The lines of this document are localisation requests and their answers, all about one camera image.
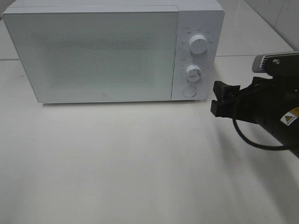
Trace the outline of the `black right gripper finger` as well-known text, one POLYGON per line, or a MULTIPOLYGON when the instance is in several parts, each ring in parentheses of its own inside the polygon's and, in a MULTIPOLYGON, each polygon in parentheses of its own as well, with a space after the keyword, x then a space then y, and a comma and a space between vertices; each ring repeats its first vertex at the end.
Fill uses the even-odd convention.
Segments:
POLYGON ((238 95, 240 88, 240 85, 228 85, 222 81, 215 81, 213 91, 217 98, 217 101, 223 103, 238 95))
POLYGON ((210 112, 215 117, 231 118, 233 116, 233 101, 221 102, 218 100, 212 100, 210 112))

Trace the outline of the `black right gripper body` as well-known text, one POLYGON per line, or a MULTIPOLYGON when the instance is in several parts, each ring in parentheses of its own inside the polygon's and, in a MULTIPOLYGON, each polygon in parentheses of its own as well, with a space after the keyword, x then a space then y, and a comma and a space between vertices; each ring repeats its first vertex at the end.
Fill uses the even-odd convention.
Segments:
POLYGON ((259 124, 270 131, 284 104, 286 90, 286 82, 281 79, 254 77, 252 83, 238 93, 229 117, 259 124))

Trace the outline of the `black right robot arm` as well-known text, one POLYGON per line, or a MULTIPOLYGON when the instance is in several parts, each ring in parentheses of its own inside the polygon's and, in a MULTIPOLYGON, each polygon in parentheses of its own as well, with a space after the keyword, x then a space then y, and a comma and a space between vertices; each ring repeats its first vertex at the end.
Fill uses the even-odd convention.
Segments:
POLYGON ((254 77, 242 89, 215 81, 216 99, 211 102, 215 117, 230 118, 238 135, 249 145, 267 151, 291 151, 299 155, 299 89, 284 88, 274 79, 254 77), (237 121, 257 124, 278 140, 280 146, 268 146, 250 140, 237 121))

